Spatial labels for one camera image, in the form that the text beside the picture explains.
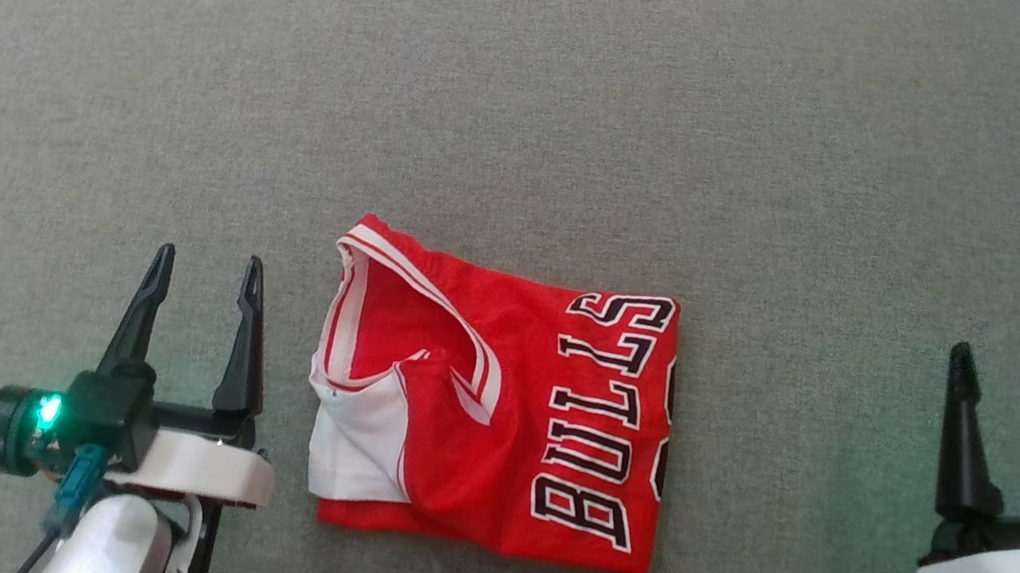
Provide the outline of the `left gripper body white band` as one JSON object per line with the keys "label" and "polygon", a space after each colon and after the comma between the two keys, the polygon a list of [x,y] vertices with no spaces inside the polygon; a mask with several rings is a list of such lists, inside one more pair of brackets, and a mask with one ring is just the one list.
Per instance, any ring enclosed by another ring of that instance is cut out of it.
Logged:
{"label": "left gripper body white band", "polygon": [[236,507],[271,502],[275,472],[257,446],[255,417],[155,403],[159,431],[135,471],[109,470],[117,487]]}

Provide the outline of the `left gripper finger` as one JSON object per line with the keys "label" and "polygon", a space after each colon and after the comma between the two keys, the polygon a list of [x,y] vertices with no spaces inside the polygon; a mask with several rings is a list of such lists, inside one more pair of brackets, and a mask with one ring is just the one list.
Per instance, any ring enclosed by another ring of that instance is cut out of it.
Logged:
{"label": "left gripper finger", "polygon": [[264,400],[265,304],[263,262],[257,255],[250,257],[237,297],[241,312],[233,350],[223,377],[212,396],[213,411],[255,417],[262,412]]}
{"label": "left gripper finger", "polygon": [[161,244],[156,250],[147,273],[128,304],[119,328],[98,362],[96,371],[99,374],[110,375],[119,367],[146,362],[156,313],[172,283],[176,252],[173,242]]}

